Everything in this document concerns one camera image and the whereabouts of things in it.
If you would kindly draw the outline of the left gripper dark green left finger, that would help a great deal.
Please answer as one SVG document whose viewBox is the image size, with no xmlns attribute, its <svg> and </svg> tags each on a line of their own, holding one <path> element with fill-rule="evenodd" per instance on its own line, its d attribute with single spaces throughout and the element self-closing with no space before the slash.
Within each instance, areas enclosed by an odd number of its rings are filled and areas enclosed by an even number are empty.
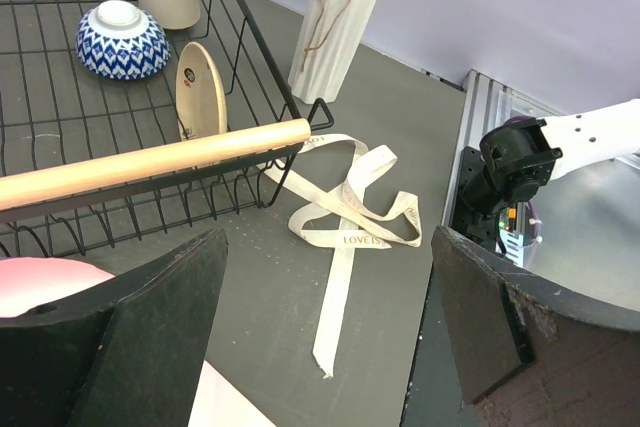
<svg viewBox="0 0 640 427">
<path fill-rule="evenodd" d="M 221 230 L 1 321 L 5 426 L 185 426 L 228 257 Z"/>
</svg>

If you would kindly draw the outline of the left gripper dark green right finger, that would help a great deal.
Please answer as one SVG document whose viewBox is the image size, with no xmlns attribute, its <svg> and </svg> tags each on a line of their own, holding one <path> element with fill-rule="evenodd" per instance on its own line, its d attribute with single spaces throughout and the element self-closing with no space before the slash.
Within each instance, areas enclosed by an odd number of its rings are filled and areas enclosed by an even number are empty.
<svg viewBox="0 0 640 427">
<path fill-rule="evenodd" d="M 482 426 L 636 426 L 639 314 L 439 226 L 431 240 L 463 401 Z"/>
</svg>

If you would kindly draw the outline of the purple pink wrapping paper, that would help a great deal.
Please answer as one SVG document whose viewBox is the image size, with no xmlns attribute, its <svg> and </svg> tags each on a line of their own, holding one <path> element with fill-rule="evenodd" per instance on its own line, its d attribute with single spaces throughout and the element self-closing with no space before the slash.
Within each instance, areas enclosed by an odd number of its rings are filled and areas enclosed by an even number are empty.
<svg viewBox="0 0 640 427">
<path fill-rule="evenodd" d="M 113 275 L 89 263 L 62 258 L 17 257 L 1 260 L 1 316 L 76 294 Z M 191 426 L 271 426 L 254 406 L 209 362 L 204 362 L 189 420 Z"/>
</svg>

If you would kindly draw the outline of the cream ribbon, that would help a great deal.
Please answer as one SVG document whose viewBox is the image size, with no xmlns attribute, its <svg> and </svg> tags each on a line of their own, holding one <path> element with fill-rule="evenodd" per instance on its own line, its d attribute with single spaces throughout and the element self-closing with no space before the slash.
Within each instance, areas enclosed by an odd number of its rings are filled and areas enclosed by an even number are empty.
<svg viewBox="0 0 640 427">
<path fill-rule="evenodd" d="M 289 218 L 289 230 L 312 246 L 333 250 L 312 348 L 312 355 L 325 378 L 334 376 L 355 251 L 389 249 L 394 243 L 419 247 L 422 243 L 416 195 L 399 191 L 384 215 L 378 215 L 364 205 L 366 189 L 397 161 L 388 146 L 370 149 L 364 142 L 348 135 L 325 134 L 310 137 L 301 152 L 340 142 L 352 144 L 354 152 L 344 180 L 329 192 L 295 171 L 285 173 L 284 166 L 279 163 L 264 171 L 271 180 L 307 202 Z"/>
</svg>

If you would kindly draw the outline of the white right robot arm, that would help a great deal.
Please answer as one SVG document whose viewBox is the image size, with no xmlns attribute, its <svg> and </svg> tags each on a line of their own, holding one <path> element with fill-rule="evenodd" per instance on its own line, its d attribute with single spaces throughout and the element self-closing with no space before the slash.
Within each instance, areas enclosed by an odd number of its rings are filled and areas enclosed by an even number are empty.
<svg viewBox="0 0 640 427">
<path fill-rule="evenodd" d="M 639 103 L 497 127 L 462 154 L 433 267 L 463 401 L 484 426 L 635 426 L 639 314 L 509 260 L 501 213 L 579 168 L 639 150 Z"/>
</svg>

